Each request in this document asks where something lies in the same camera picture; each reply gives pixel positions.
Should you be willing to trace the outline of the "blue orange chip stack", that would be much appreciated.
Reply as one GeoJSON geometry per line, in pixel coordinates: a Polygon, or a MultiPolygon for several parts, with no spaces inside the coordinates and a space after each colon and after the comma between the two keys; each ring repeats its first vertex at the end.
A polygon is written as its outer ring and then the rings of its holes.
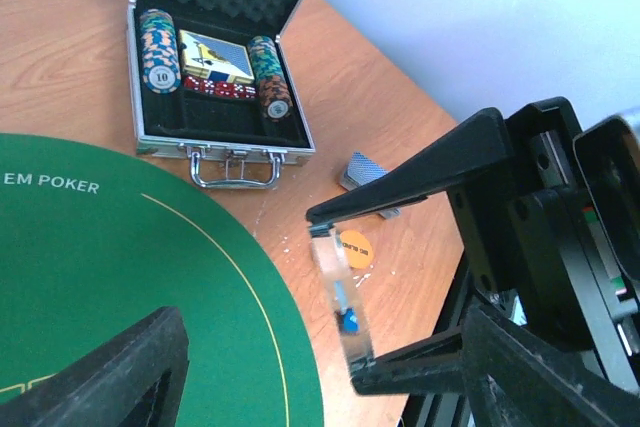
{"type": "Polygon", "coordinates": [[[172,17],[160,9],[148,9],[140,17],[142,78],[156,94],[170,94],[181,83],[179,49],[172,17]]]}

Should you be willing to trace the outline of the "clear acrylic dealer button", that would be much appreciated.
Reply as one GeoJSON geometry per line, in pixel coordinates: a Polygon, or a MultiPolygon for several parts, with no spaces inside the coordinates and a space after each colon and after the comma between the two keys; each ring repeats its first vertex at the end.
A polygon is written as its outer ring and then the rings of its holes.
{"type": "Polygon", "coordinates": [[[321,272],[347,368],[353,375],[373,365],[375,358],[362,298],[353,279],[338,230],[332,224],[318,224],[311,225],[309,233],[312,257],[321,272]],[[357,335],[342,334],[338,328],[337,313],[348,307],[355,310],[359,321],[360,332],[357,335]]]}

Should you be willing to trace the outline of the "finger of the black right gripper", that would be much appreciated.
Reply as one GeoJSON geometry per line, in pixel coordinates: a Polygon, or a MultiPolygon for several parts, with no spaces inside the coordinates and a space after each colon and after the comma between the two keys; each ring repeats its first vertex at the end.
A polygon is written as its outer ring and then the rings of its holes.
{"type": "Polygon", "coordinates": [[[361,395],[457,393],[478,426],[636,426],[639,397],[492,306],[461,326],[382,357],[351,363],[361,395]]]}

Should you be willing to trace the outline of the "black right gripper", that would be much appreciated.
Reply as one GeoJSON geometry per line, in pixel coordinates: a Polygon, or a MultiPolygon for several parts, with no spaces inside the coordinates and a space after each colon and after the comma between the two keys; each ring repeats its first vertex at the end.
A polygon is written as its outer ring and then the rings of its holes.
{"type": "Polygon", "coordinates": [[[479,286],[516,292],[531,333],[637,391],[638,110],[582,129],[563,97],[509,117],[484,108],[306,220],[330,225],[447,189],[479,286]]]}

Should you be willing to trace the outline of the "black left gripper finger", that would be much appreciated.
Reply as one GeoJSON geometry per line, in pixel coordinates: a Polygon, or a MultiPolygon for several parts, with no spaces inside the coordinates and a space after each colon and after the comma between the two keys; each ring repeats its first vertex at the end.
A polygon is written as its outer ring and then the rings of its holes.
{"type": "Polygon", "coordinates": [[[189,339],[161,307],[35,388],[1,405],[3,426],[174,426],[189,339]]]}

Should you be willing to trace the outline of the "orange big blind button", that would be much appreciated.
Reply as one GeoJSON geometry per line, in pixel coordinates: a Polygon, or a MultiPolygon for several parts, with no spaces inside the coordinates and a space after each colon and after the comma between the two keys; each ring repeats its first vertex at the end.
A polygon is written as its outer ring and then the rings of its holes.
{"type": "Polygon", "coordinates": [[[356,230],[342,231],[340,241],[351,268],[362,270],[370,267],[374,250],[372,244],[362,233],[356,230]]]}

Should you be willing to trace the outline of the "small blue blind button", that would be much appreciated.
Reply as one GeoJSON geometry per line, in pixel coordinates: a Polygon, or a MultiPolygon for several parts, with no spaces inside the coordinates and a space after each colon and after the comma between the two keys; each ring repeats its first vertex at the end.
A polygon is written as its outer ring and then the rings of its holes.
{"type": "Polygon", "coordinates": [[[359,321],[352,307],[337,313],[338,328],[342,334],[357,335],[360,332],[359,321]]]}

